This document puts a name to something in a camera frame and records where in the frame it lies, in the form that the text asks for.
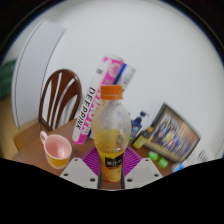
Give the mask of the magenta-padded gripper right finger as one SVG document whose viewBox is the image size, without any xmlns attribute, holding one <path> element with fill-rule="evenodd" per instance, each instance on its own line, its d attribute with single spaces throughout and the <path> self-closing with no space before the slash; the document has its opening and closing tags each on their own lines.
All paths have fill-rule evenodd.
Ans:
<svg viewBox="0 0 224 224">
<path fill-rule="evenodd" d="M 131 148 L 123 155 L 122 188 L 134 189 L 143 187 L 162 178 L 150 158 L 142 158 Z"/>
</svg>

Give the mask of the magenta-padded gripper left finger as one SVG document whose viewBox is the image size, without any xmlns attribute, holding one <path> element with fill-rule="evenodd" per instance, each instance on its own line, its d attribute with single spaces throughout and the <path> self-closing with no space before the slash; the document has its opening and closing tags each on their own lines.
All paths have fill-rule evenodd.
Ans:
<svg viewBox="0 0 224 224">
<path fill-rule="evenodd" d="M 60 175 L 84 188 L 98 189 L 100 186 L 100 158 L 96 148 L 81 158 L 74 157 Z"/>
</svg>

